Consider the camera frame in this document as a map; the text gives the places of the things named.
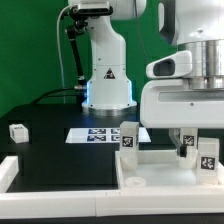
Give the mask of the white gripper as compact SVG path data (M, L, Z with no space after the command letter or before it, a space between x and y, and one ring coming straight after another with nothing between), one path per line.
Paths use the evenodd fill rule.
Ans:
M186 157L178 128L224 129L224 90L190 90L185 79L149 81L142 90L140 121L146 128L171 128L177 155Z

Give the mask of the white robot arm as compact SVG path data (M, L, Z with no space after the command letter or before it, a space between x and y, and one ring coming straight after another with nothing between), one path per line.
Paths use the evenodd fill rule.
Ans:
M140 107L140 122L156 129L224 129L224 0L158 0L158 32L177 51L143 63L111 22L141 16L147 0L68 0L77 29L92 47L88 112ZM126 55L133 57L129 65ZM132 100L126 69L150 81Z

